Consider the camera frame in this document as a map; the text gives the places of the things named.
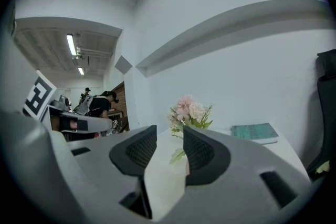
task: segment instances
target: pink flower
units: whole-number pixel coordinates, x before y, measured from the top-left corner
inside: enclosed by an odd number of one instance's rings
[[[189,108],[184,106],[184,107],[180,107],[176,110],[176,113],[177,113],[177,119],[179,121],[183,120],[183,119],[186,119],[188,120],[189,119]]]
[[[167,115],[168,120],[171,122],[173,126],[178,125],[179,121],[176,119],[177,114],[174,113],[173,111],[170,111]]]
[[[200,121],[205,114],[205,108],[200,103],[194,102],[189,106],[189,114],[193,119]]]
[[[177,119],[179,121],[186,119],[189,120],[189,106],[194,102],[191,95],[181,97],[177,102]]]
[[[192,103],[194,103],[193,97],[191,95],[184,95],[178,100],[177,106],[178,107],[182,107],[182,106],[189,107]]]

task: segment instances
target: teal book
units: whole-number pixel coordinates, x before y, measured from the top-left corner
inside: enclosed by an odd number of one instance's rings
[[[277,143],[279,137],[269,123],[232,126],[232,136],[259,144]]]

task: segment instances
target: gray robotic hand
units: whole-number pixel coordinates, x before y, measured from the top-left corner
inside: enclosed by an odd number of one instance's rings
[[[1,115],[4,160],[25,196],[59,223],[150,223],[144,171],[156,126],[67,143],[19,114]],[[159,223],[276,222],[310,185],[263,146],[184,128],[185,194]]]

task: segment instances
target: table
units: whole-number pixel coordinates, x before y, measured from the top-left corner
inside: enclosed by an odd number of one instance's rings
[[[116,119],[119,119],[119,118],[122,118],[122,111],[120,111],[120,110],[117,110],[117,109],[115,109],[115,110],[113,110],[113,111],[108,111],[107,112],[107,116],[108,117],[115,117],[115,116],[119,116],[118,118],[114,118],[113,120],[116,120]]]
[[[278,142],[264,146],[300,171],[309,180],[298,155],[279,130],[274,125],[272,127],[279,135]],[[230,127],[209,129],[231,135]],[[169,164],[174,151],[183,147],[183,140],[170,134],[170,129],[167,129],[157,136],[157,148],[144,175],[153,221],[162,219],[183,196],[185,189],[186,156],[183,156],[174,165]]]

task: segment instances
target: ceiling light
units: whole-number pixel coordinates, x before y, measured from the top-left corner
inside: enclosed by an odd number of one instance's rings
[[[81,67],[79,67],[78,70],[79,70],[79,73],[80,73],[81,75],[84,75],[84,71],[83,71],[83,69],[82,69]]]
[[[71,54],[76,55],[74,37],[71,34],[67,34],[67,40],[68,40],[68,44],[69,44]]]

